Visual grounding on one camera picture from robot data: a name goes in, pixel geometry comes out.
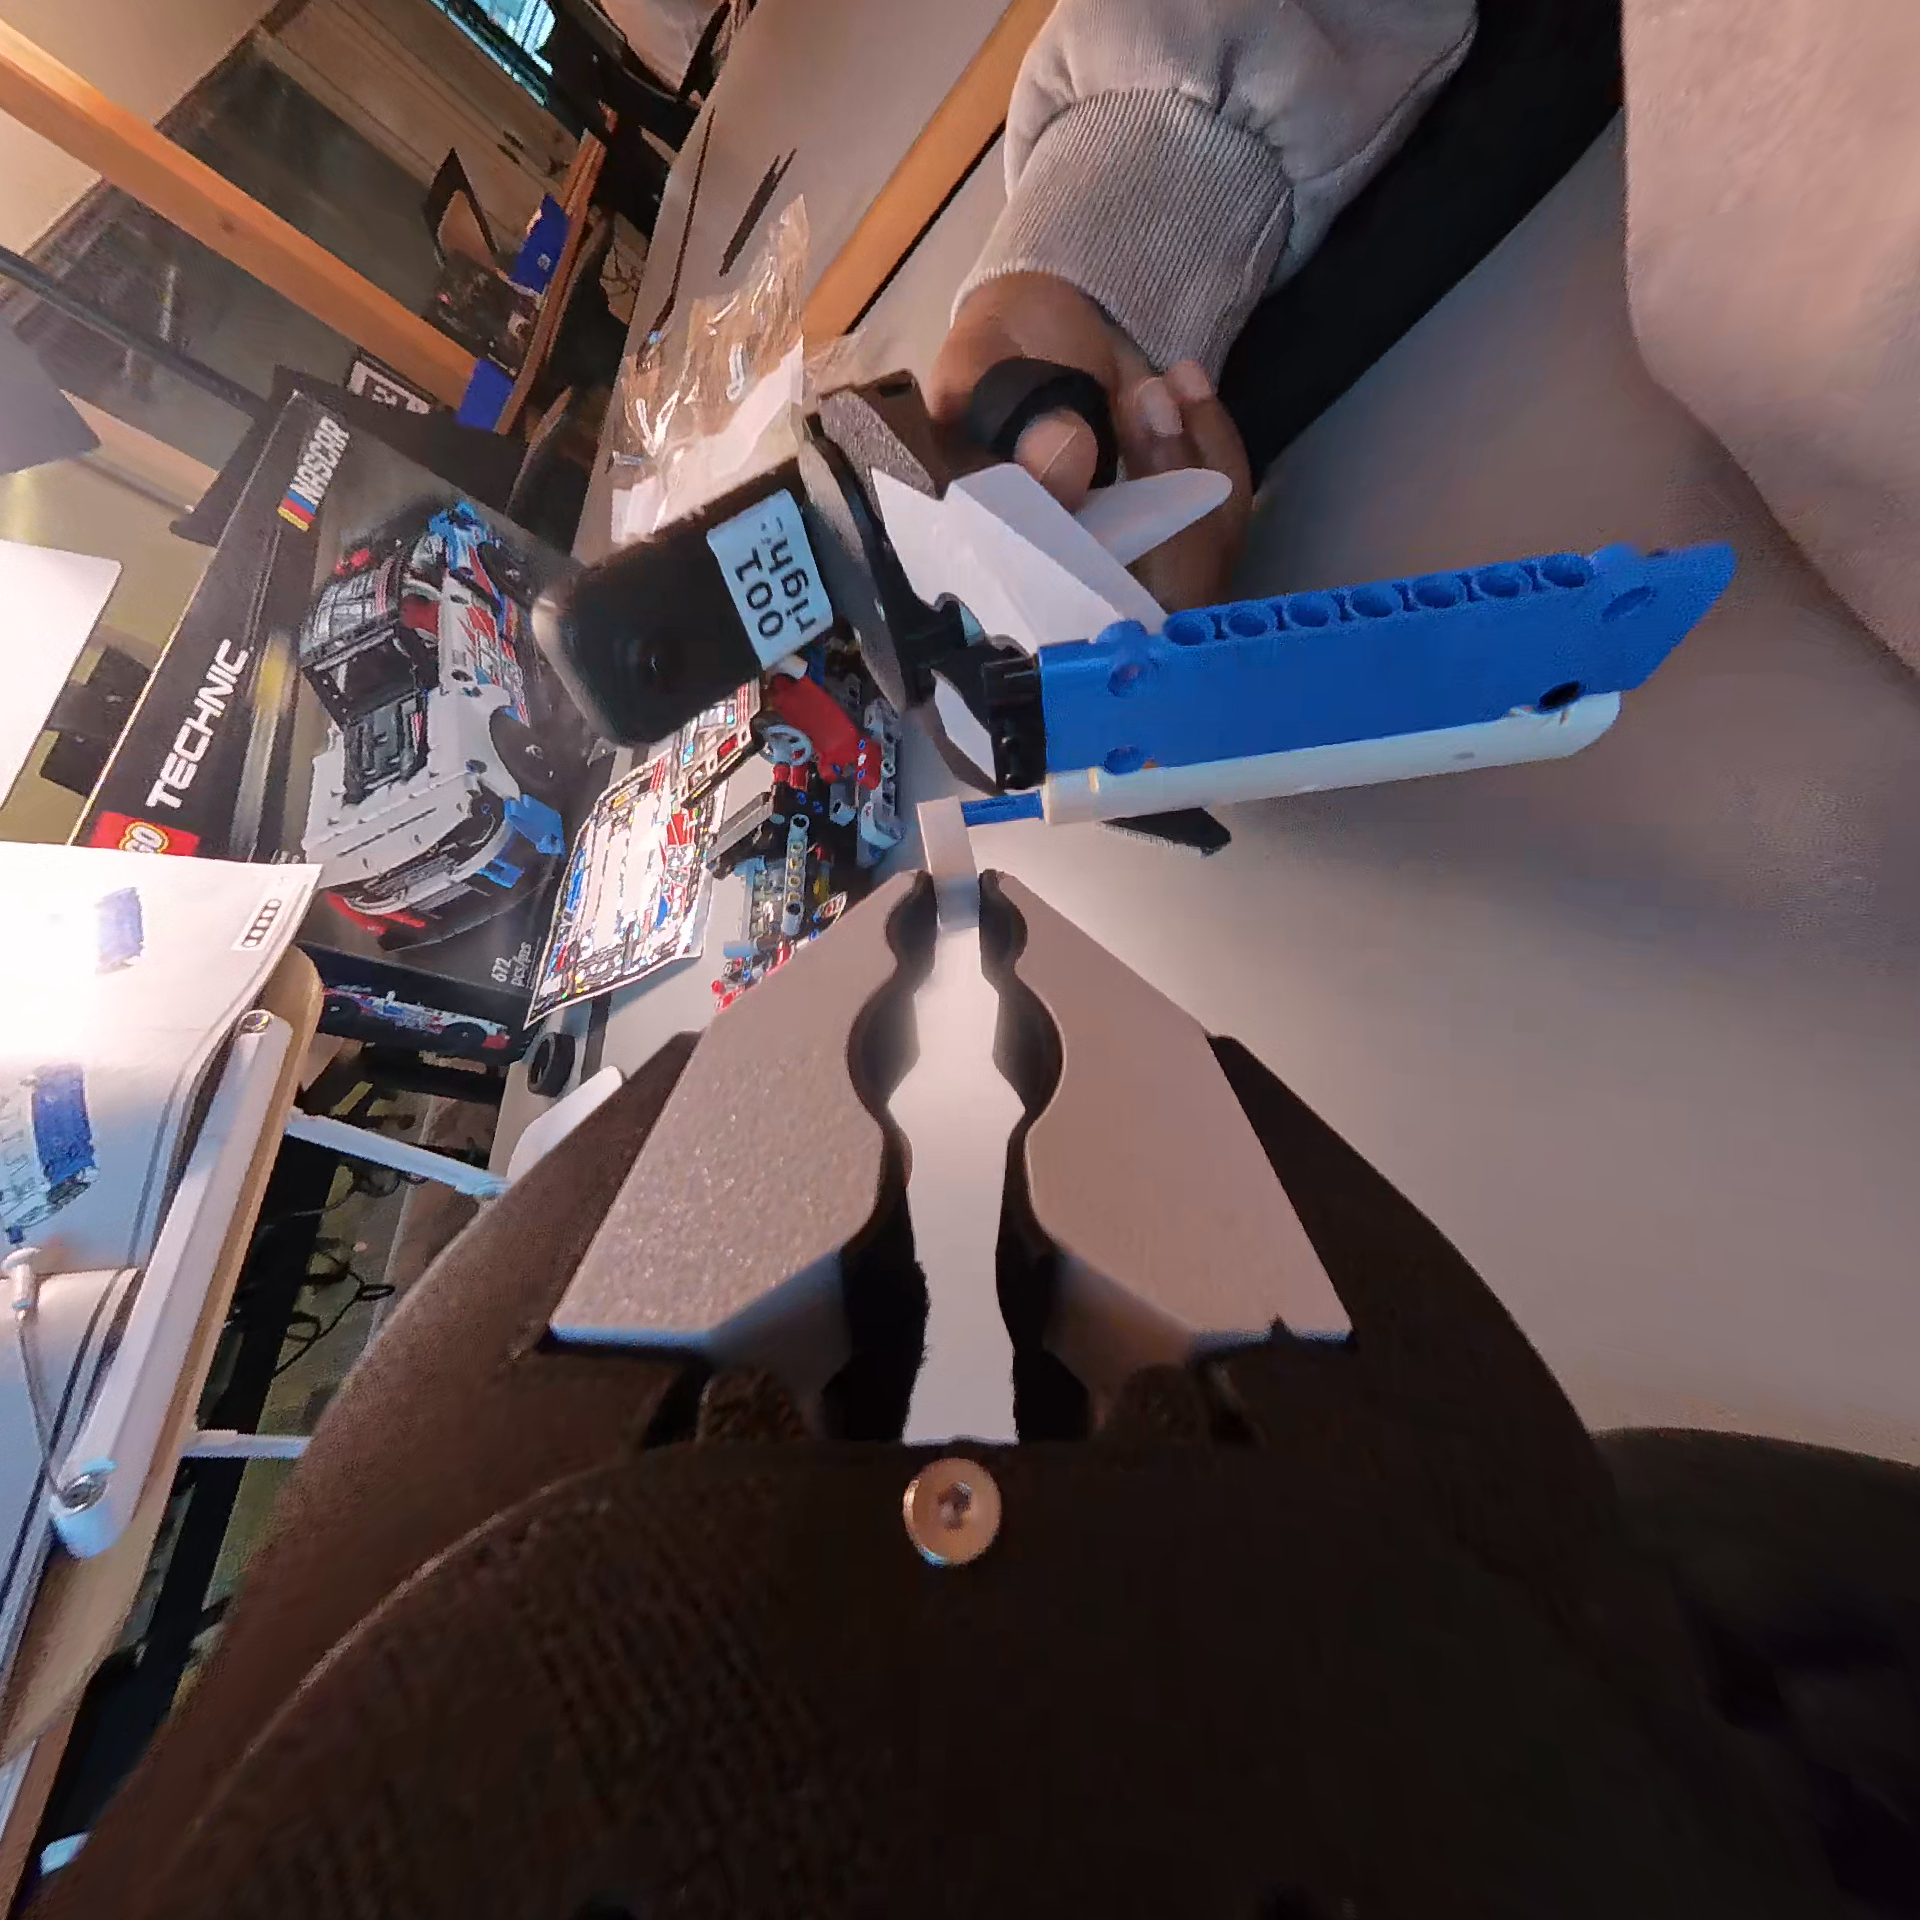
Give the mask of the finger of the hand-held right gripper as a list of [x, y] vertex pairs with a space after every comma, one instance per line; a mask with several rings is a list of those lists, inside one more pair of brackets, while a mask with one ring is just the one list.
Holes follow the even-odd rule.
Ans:
[[1026, 653], [1094, 640], [1117, 623], [1158, 632], [1158, 600], [1109, 536], [1166, 536], [1168, 476], [1100, 488], [1084, 524], [1015, 464], [948, 482], [938, 495], [886, 471], [871, 474], [880, 526], [914, 594], [972, 613], [974, 623]]
[[998, 792], [986, 675], [994, 656], [948, 656], [928, 672], [928, 738], [944, 768], [974, 792]]

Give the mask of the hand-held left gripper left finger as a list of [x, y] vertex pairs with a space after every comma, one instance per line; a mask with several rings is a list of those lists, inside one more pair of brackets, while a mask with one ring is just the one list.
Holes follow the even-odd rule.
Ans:
[[921, 870], [716, 1014], [548, 1316], [572, 1349], [776, 1375], [815, 1431], [903, 1436], [928, 1285], [892, 1098], [938, 933]]

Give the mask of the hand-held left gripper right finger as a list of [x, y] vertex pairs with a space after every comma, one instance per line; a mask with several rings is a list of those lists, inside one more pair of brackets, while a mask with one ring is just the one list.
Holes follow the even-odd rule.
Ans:
[[1209, 1030], [1013, 876], [977, 882], [977, 946], [1022, 1103], [997, 1242], [1017, 1436], [1074, 1438], [1145, 1366], [1349, 1344]]

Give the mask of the small white lego connector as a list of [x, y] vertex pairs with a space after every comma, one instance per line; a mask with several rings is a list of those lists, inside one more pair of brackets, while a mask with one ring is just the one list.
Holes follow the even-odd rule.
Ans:
[[976, 928], [977, 870], [959, 798], [918, 804], [918, 844], [941, 928]]

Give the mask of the blue and white lego panel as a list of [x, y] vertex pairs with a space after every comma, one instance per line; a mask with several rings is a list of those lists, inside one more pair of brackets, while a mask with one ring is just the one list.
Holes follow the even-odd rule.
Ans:
[[986, 798], [926, 828], [1121, 826], [1215, 853], [1215, 808], [1584, 754], [1721, 600], [1726, 542], [1607, 543], [1116, 619], [982, 662]]

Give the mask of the person's right forearm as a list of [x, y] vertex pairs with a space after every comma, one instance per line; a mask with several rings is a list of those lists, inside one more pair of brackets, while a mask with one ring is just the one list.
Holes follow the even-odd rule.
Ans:
[[1466, 60], [1472, 2], [1060, 2], [1029, 45], [1006, 203], [965, 302], [1045, 274], [1154, 367], [1218, 374]]

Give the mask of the partly built lego car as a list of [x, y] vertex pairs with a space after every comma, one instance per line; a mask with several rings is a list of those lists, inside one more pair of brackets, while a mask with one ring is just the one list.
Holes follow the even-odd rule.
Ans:
[[710, 983], [725, 1013], [858, 904], [900, 845], [903, 724], [849, 640], [808, 646], [759, 684], [765, 787], [728, 804], [706, 870], [740, 878], [738, 931]]

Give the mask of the lego set box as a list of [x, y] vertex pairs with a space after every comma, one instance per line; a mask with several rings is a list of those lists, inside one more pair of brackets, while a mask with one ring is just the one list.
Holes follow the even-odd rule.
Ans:
[[535, 632], [569, 558], [308, 390], [221, 480], [76, 840], [308, 868], [325, 1029], [505, 1064], [600, 771]]

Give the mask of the person's right hand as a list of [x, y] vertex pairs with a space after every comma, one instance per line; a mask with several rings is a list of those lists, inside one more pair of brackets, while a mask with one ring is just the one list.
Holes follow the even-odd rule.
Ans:
[[1168, 370], [1151, 367], [1121, 330], [1066, 280], [1015, 271], [981, 280], [956, 307], [922, 379], [930, 415], [959, 424], [977, 379], [1017, 357], [1076, 367], [1101, 386], [1127, 476], [1210, 469], [1226, 478], [1230, 494], [1209, 517], [1134, 565], [1138, 582], [1166, 611], [1224, 600], [1255, 488], [1241, 435], [1209, 373], [1188, 358]]

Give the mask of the shiny sticker sheet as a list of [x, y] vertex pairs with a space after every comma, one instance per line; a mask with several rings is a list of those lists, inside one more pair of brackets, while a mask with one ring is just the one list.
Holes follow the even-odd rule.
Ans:
[[527, 1026], [702, 948], [726, 788], [693, 798], [693, 774], [687, 750], [666, 744], [589, 807], [567, 853]]

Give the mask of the small blue storage bin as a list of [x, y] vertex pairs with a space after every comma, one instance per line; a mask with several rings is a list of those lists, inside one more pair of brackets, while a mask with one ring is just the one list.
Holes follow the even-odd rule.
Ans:
[[575, 255], [575, 224], [552, 197], [542, 197], [518, 240], [503, 286], [512, 291], [497, 348], [473, 362], [457, 407], [461, 424], [505, 435], [529, 397], [538, 370], [559, 333], [561, 280]]

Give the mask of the heap of clear plastic bags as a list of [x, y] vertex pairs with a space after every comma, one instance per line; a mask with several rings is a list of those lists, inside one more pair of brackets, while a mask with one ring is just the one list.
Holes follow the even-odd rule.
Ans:
[[794, 445], [806, 266], [808, 215], [794, 197], [733, 291], [693, 299], [623, 366], [612, 410], [612, 548], [695, 514]]

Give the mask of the white book stand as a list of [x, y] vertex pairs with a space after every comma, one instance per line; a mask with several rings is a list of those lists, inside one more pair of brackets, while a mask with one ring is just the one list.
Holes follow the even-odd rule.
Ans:
[[258, 1150], [271, 1158], [290, 1138], [489, 1203], [621, 1087], [621, 1069], [608, 1064], [569, 1090], [518, 1136], [508, 1173], [494, 1175], [346, 1119], [294, 1111], [274, 1093], [293, 1038], [293, 1026], [264, 1011], [248, 1011], [232, 1026], [224, 1069], [173, 1205], [134, 1276], [133, 1304], [103, 1380], [84, 1402], [72, 1438], [55, 1445], [42, 1508], [61, 1549], [76, 1559], [114, 1548], [153, 1468], [162, 1459], [180, 1459], [183, 1445], [164, 1440], [172, 1403]]

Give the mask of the instruction booklet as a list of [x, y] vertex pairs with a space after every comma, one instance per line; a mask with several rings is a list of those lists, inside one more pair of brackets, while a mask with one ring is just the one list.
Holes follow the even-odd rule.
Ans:
[[[47, 1560], [65, 1555], [42, 1508], [55, 1450], [104, 1375], [232, 1026], [248, 1011], [276, 1014], [269, 983], [314, 879], [303, 866], [4, 844], [4, 1663]], [[294, 1030], [274, 1090], [290, 1102], [280, 1079], [303, 1039], [276, 1016]], [[271, 1160], [255, 1152], [226, 1245], [248, 1175]]]

